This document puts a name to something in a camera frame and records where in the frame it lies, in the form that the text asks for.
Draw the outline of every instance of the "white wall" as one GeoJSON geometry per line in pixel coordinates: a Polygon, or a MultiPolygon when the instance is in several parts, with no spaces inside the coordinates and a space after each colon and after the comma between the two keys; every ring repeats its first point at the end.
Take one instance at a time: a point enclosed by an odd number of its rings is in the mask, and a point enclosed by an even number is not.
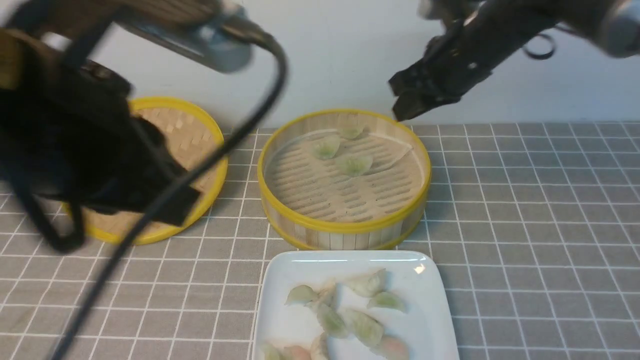
{"type": "MultiPolygon", "coordinates": [[[[14,0],[0,0],[6,16],[14,0]]],[[[310,111],[349,107],[390,115],[387,80],[416,61],[441,32],[416,15],[417,0],[244,0],[250,17],[285,47],[287,92],[265,126],[310,111]]],[[[640,61],[612,60],[583,40],[552,33],[559,44],[547,61],[522,52],[463,100],[414,124],[624,120],[640,117],[640,61]]],[[[93,56],[136,87],[135,96],[170,95],[196,103],[224,125],[238,123],[273,76],[269,55],[222,75],[116,28],[93,56]]]]}

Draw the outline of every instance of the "square white plate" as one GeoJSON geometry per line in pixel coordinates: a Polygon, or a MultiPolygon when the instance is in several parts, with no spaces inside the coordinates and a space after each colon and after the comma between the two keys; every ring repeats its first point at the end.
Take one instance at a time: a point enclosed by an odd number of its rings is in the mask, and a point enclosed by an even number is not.
{"type": "MultiPolygon", "coordinates": [[[[409,346],[412,360],[459,360],[456,336],[440,272],[426,255],[412,251],[297,251],[271,260],[260,294],[255,326],[253,360],[263,360],[265,341],[278,348],[300,345],[309,348],[322,328],[311,310],[302,305],[285,306],[289,291],[306,284],[318,291],[325,281],[341,282],[350,277],[387,269],[387,290],[399,295],[408,313],[367,309],[369,299],[338,285],[337,310],[352,307],[371,315],[409,346]]],[[[345,340],[329,339],[332,360],[379,360],[353,335],[345,340]]]]}

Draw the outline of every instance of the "green dumpling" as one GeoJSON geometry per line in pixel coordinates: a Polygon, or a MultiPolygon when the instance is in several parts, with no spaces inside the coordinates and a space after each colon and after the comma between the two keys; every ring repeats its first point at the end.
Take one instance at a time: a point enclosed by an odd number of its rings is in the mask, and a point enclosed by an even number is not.
{"type": "Polygon", "coordinates": [[[311,153],[317,159],[329,160],[335,156],[338,149],[340,149],[340,137],[331,135],[316,141],[311,148],[311,153]]]}
{"type": "Polygon", "coordinates": [[[374,296],[367,304],[367,309],[372,307],[385,307],[406,313],[404,302],[396,294],[383,291],[374,296]]]}
{"type": "Polygon", "coordinates": [[[335,160],[335,166],[344,175],[357,177],[364,175],[373,165],[373,156],[350,156],[345,155],[335,160]]]}
{"type": "Polygon", "coordinates": [[[361,343],[369,348],[380,344],[385,328],[376,319],[353,309],[345,309],[342,314],[347,327],[361,343]]]}
{"type": "Polygon", "coordinates": [[[364,131],[364,125],[348,126],[338,129],[340,136],[347,140],[353,140],[357,138],[358,136],[360,136],[360,134],[362,134],[362,131],[364,131]]]}

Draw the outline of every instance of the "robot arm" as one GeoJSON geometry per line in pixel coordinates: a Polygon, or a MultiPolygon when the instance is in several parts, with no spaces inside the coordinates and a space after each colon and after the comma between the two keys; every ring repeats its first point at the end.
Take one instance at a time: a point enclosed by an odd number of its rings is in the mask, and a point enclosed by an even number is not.
{"type": "Polygon", "coordinates": [[[564,22],[609,56],[640,53],[638,0],[422,0],[420,14],[441,19],[422,59],[389,84],[398,121],[460,101],[471,88],[541,31],[564,22]]]}

